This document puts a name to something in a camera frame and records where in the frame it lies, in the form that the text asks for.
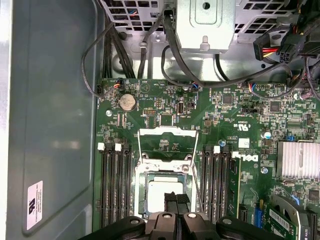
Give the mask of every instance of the red wire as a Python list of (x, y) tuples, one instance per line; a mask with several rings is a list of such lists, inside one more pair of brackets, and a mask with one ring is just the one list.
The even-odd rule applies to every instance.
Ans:
[(278, 51), (278, 49), (264, 49), (264, 50), (262, 50), (263, 53), (274, 53), (276, 51)]

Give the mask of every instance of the ram slot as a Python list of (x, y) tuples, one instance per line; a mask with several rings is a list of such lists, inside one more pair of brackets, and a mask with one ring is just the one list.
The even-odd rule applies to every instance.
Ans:
[(211, 203), (211, 213), (210, 220), (215, 223), (220, 216), (220, 206), (219, 199), (221, 195), (221, 165), (222, 165), (222, 155), (221, 153), (214, 154), (213, 161), (210, 166), (211, 172), (211, 187), (210, 187), (210, 203)]
[(112, 224), (116, 221), (119, 220), (119, 206), (118, 206), (118, 194), (119, 194), (119, 158), (120, 158), (120, 153), (118, 151), (115, 152), (114, 154), (114, 161), (113, 161), (113, 172), (112, 172), (112, 179), (111, 179), (111, 183), (112, 183)]
[(101, 227), (104, 228), (110, 224), (111, 218), (111, 195), (110, 177), (112, 176), (112, 159), (114, 158), (114, 151), (112, 144), (107, 143), (106, 148), (102, 154), (102, 183), (101, 183)]
[(219, 193), (219, 212), (217, 219), (224, 217), (227, 214), (227, 193), (229, 190), (229, 163), (231, 156), (229, 153), (223, 153), (220, 164), (220, 193)]
[(212, 163), (213, 158), (213, 147), (205, 146), (202, 152), (202, 160), (201, 160), (201, 186), (200, 186), (200, 194), (201, 194), (201, 204), (202, 208), (206, 215), (209, 214), (210, 205), (209, 201), (209, 189), (210, 189), (210, 165)]
[(131, 177), (132, 177), (132, 157), (131, 157), (131, 150), (130, 146), (128, 144), (125, 144), (123, 147), (123, 167), (124, 167), (124, 173), (123, 173), (123, 184), (125, 185), (124, 193), (123, 193), (123, 201), (124, 201), (124, 216), (130, 216), (130, 209), (131, 209)]
[(123, 156), (123, 151), (118, 151), (117, 152), (118, 156), (118, 161), (117, 161), (117, 199), (116, 199), (116, 209), (117, 209), (117, 215), (116, 215), (116, 220), (120, 220), (124, 218), (124, 156)]

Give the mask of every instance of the yellow wire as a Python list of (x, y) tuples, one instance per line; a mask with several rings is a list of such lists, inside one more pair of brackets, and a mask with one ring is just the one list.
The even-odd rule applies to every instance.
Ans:
[(264, 58), (269, 57), (271, 54), (273, 54), (274, 52), (268, 52), (267, 54), (263, 55)]

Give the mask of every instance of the screw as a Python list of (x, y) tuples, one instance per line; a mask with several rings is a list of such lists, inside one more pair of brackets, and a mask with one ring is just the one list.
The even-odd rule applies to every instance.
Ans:
[(266, 168), (266, 167), (262, 167), (261, 168), (261, 173), (262, 174), (267, 174), (268, 172), (269, 172), (268, 168)]
[(188, 165), (183, 165), (183, 166), (182, 166), (182, 172), (183, 172), (183, 173), (189, 172), (189, 166), (188, 166)]
[(131, 224), (138, 224), (138, 223), (139, 223), (139, 221), (138, 221), (138, 220), (136, 220), (136, 219), (134, 219), (134, 220), (131, 220), (131, 221), (130, 221), (130, 223), (131, 223)]
[(170, 215), (170, 214), (164, 214), (163, 217), (164, 217), (165, 219), (169, 219), (169, 218), (171, 218), (171, 215)]
[(107, 115), (108, 117), (111, 117), (112, 116), (112, 111), (111, 110), (107, 110), (105, 112), (105, 115)]
[(222, 222), (224, 224), (228, 224), (228, 225), (232, 224), (232, 221), (230, 219), (227, 219), (227, 218), (223, 219)]
[(194, 213), (189, 213), (188, 217), (191, 219), (195, 219), (197, 217), (197, 215), (195, 215)]

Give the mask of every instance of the metal bracket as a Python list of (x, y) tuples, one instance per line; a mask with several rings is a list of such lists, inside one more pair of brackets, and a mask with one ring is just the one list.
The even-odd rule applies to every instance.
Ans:
[[(140, 136), (156, 135), (160, 136), (164, 133), (172, 133), (175, 136), (188, 136), (195, 138), (192, 154), (188, 154), (184, 159), (172, 159), (171, 161), (162, 161), (161, 159), (152, 159), (142, 152)], [(145, 172), (173, 171), (176, 173), (184, 173), (192, 176), (191, 190), (191, 211), (196, 211), (196, 198), (200, 197), (199, 186), (197, 182), (197, 169), (195, 166), (196, 149), (198, 145), (199, 132), (196, 130), (183, 130), (175, 126), (159, 126), (154, 129), (141, 128), (137, 132), (139, 159), (135, 167), (135, 186), (140, 184), (140, 174)], [(139, 187), (135, 187), (134, 193), (134, 215), (139, 216)]]

